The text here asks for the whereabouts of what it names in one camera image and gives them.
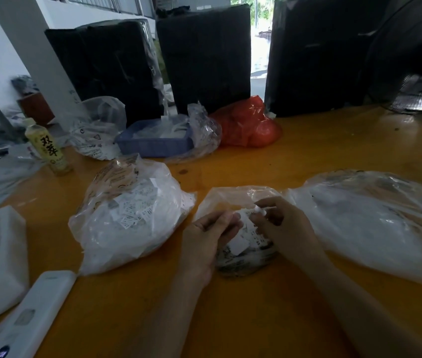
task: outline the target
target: remote control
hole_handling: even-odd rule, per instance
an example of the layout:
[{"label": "remote control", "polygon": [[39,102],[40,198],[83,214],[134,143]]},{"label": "remote control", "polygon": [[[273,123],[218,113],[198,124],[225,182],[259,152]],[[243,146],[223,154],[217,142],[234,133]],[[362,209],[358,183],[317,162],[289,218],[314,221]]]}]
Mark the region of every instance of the remote control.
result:
[{"label": "remote control", "polygon": [[46,271],[7,317],[0,358],[32,358],[76,280],[72,271]]}]

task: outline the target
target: hand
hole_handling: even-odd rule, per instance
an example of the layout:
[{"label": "hand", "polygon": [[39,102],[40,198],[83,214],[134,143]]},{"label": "hand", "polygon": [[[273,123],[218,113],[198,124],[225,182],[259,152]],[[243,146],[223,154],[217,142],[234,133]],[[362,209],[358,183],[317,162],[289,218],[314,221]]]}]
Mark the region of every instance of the hand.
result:
[{"label": "hand", "polygon": [[183,232],[179,271],[205,287],[214,272],[218,248],[224,247],[242,228],[234,211],[212,212],[193,222]]},{"label": "hand", "polygon": [[265,216],[252,214],[250,220],[258,233],[272,240],[285,258],[304,271],[312,265],[330,262],[303,211],[282,197],[264,198],[256,205],[272,207]]}]

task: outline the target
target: plastic bottle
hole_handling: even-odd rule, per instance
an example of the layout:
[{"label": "plastic bottle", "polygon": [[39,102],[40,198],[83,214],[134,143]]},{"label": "plastic bottle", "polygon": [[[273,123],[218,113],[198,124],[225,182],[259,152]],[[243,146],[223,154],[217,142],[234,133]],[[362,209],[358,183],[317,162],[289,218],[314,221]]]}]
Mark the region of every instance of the plastic bottle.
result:
[{"label": "plastic bottle", "polygon": [[38,126],[32,118],[26,118],[24,124],[27,126],[25,136],[39,152],[39,155],[49,163],[54,174],[61,176],[73,170],[46,128]]}]

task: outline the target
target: orange table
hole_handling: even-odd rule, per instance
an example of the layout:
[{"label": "orange table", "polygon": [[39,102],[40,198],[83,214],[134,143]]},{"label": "orange table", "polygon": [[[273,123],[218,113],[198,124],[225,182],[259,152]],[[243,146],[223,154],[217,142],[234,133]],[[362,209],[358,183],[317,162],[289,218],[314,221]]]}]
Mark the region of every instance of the orange table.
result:
[{"label": "orange table", "polygon": [[[389,171],[422,183],[422,116],[367,106],[278,123],[284,135],[272,146],[221,148],[198,161],[170,166],[171,172],[183,190],[198,192],[198,202],[213,186],[298,187],[314,174],[341,168]],[[6,202],[27,220],[31,283],[45,270],[77,271],[82,260],[67,222],[106,162],[72,150],[67,156],[74,173],[56,178],[43,168]],[[119,357],[115,353],[122,343],[165,294],[190,219],[150,256],[78,278],[36,356]],[[332,259],[422,336],[422,285]],[[198,302],[183,353],[193,358],[355,355],[319,292],[281,257],[247,277],[216,274]]]}]

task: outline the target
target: white pillar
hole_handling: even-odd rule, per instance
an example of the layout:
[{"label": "white pillar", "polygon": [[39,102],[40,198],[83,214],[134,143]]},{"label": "white pillar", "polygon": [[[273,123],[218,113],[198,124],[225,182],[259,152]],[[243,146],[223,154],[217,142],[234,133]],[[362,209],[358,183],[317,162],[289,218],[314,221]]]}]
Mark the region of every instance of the white pillar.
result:
[{"label": "white pillar", "polygon": [[66,115],[80,98],[44,34],[53,22],[43,0],[0,0],[0,26],[60,125],[68,130]]}]

